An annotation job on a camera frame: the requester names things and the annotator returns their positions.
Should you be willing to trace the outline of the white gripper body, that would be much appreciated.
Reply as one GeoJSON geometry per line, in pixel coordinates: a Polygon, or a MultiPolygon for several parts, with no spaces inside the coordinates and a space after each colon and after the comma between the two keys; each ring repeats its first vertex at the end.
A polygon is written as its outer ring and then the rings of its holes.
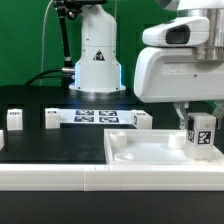
{"type": "Polygon", "coordinates": [[[191,48],[144,48],[134,93],[144,103],[224,99],[224,62],[197,61],[191,48]]]}

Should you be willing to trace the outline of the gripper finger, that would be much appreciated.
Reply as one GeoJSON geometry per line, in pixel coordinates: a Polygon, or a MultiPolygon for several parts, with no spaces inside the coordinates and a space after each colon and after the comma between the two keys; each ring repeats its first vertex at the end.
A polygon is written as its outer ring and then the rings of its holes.
{"type": "Polygon", "coordinates": [[[174,108],[180,119],[180,128],[185,130],[188,128],[188,114],[187,109],[189,108],[188,102],[175,102],[174,108]]]}
{"type": "Polygon", "coordinates": [[[215,102],[216,107],[213,111],[213,115],[217,118],[217,128],[221,128],[222,118],[224,117],[224,100],[215,102]]]}

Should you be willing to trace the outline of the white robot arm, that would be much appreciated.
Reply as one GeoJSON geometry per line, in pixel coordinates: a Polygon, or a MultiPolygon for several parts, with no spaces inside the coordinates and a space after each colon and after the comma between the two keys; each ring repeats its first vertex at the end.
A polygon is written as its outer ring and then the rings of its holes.
{"type": "MultiPolygon", "coordinates": [[[[176,11],[169,22],[143,31],[146,47],[135,67],[134,93],[145,103],[172,102],[187,127],[190,101],[212,100],[224,118],[224,0],[156,0],[176,11]]],[[[101,6],[83,9],[82,54],[71,88],[84,95],[122,88],[116,61],[116,22],[101,6]]]]}

